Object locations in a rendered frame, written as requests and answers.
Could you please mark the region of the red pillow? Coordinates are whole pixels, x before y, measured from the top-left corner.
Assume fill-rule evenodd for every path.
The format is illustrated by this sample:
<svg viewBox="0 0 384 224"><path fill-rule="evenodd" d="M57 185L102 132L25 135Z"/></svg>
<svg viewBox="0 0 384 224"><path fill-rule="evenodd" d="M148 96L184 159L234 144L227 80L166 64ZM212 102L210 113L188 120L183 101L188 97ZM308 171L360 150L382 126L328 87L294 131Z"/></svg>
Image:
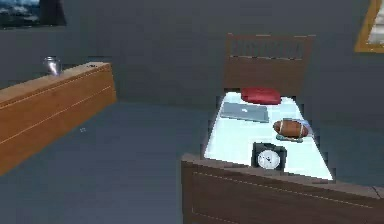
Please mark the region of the red pillow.
<svg viewBox="0 0 384 224"><path fill-rule="evenodd" d="M281 95L277 90L271 88L243 88L241 99L248 103L262 105L278 105L281 103Z"/></svg>

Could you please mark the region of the brown wooden bed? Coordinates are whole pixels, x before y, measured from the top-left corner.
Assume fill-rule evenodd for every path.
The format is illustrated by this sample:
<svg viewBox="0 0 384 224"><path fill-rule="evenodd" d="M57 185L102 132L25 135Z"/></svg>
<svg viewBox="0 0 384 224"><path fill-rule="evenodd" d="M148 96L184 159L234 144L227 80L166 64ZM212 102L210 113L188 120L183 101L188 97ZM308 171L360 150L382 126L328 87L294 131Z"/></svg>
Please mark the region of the brown wooden bed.
<svg viewBox="0 0 384 224"><path fill-rule="evenodd" d="M243 88L277 90L268 123L214 116L199 154L181 158L183 224L384 224L384 188L337 181L313 136L279 141L273 124L301 119L313 36L226 36L218 104L247 104ZM287 150L283 171L251 166L253 143Z"/></svg>

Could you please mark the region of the silver glass vase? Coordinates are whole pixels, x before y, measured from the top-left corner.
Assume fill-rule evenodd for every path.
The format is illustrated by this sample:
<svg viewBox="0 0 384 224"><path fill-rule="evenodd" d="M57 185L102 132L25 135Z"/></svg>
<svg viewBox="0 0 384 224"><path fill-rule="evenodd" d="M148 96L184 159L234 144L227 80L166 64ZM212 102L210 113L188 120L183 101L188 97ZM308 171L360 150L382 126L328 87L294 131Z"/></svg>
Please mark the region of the silver glass vase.
<svg viewBox="0 0 384 224"><path fill-rule="evenodd" d="M48 56L43 60L43 64L46 67L50 75L60 76L62 73L62 65L57 57Z"/></svg>

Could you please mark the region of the orange wooden dresser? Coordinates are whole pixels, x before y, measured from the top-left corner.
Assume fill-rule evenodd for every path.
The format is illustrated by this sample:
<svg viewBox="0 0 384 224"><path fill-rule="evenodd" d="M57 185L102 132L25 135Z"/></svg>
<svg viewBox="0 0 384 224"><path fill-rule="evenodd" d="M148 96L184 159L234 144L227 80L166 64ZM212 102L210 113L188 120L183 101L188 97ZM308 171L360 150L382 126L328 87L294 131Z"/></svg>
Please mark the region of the orange wooden dresser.
<svg viewBox="0 0 384 224"><path fill-rule="evenodd" d="M89 62L0 90L0 175L117 101L112 66Z"/></svg>

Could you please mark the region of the black alarm clock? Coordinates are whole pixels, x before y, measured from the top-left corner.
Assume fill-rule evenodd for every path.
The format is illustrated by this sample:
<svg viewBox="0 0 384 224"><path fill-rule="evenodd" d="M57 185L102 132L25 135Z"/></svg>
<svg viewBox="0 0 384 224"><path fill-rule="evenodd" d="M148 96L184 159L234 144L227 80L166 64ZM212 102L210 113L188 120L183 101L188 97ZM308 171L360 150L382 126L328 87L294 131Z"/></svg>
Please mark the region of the black alarm clock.
<svg viewBox="0 0 384 224"><path fill-rule="evenodd" d="M253 143L251 166L263 169L283 171L287 150L272 143Z"/></svg>

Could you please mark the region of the teal flat object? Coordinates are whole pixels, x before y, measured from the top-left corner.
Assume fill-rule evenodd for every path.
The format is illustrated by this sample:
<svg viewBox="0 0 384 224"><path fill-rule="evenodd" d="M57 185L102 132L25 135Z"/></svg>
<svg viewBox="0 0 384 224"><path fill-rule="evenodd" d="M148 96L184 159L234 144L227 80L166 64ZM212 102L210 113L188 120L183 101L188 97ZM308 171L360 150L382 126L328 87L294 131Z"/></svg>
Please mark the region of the teal flat object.
<svg viewBox="0 0 384 224"><path fill-rule="evenodd" d="M303 138L293 138L293 137L286 137L280 134L276 135L276 139L279 141L290 141L290 142L296 142L296 143L302 143Z"/></svg>

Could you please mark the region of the grey laptop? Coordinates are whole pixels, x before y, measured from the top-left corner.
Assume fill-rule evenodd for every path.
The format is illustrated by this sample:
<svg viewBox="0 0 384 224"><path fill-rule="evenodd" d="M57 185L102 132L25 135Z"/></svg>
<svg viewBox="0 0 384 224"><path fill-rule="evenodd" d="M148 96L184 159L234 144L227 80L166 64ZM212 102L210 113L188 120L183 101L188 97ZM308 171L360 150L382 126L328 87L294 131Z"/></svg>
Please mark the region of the grey laptop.
<svg viewBox="0 0 384 224"><path fill-rule="evenodd" d="M220 112L222 118L268 123L266 106L225 102Z"/></svg>

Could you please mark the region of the brown football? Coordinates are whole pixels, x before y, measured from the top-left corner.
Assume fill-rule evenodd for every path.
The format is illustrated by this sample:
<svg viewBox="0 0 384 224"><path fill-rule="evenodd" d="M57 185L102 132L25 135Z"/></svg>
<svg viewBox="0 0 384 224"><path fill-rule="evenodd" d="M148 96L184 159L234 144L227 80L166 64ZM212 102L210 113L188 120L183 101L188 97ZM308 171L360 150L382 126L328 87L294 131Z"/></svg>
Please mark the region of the brown football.
<svg viewBox="0 0 384 224"><path fill-rule="evenodd" d="M273 129L280 135L290 138L302 138L309 134L308 129L294 120L279 120L273 124Z"/></svg>

